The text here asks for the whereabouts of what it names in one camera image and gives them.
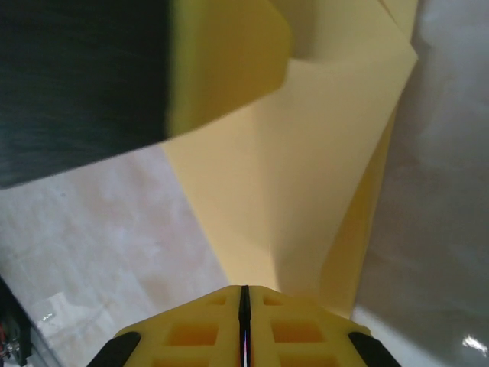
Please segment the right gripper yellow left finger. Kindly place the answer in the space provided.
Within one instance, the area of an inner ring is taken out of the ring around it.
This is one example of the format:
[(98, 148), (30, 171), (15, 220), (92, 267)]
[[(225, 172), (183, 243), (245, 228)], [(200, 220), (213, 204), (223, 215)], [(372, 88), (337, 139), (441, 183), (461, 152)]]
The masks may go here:
[(224, 287), (125, 327), (89, 367), (239, 367), (240, 291)]

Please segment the yellow square paper sheet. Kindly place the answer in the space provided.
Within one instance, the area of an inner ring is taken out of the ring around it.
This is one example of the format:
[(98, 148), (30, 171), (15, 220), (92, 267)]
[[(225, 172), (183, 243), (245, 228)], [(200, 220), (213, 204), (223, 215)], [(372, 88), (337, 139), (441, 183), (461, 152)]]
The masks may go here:
[(164, 151), (229, 282), (353, 311), (419, 0), (175, 0)]

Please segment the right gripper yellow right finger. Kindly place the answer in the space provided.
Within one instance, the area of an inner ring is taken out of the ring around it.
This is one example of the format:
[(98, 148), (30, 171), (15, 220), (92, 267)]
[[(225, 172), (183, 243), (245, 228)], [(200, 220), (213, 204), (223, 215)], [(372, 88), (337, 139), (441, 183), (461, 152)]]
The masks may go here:
[(250, 288), (251, 367), (397, 367), (397, 360), (350, 319), (300, 297)]

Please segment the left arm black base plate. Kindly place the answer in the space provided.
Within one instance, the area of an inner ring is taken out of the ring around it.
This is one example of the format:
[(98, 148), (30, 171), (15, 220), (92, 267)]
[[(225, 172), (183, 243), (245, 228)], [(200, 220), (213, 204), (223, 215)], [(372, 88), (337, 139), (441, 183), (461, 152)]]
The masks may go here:
[(0, 367), (12, 361), (25, 367), (32, 354), (31, 321), (11, 289), (0, 277)]

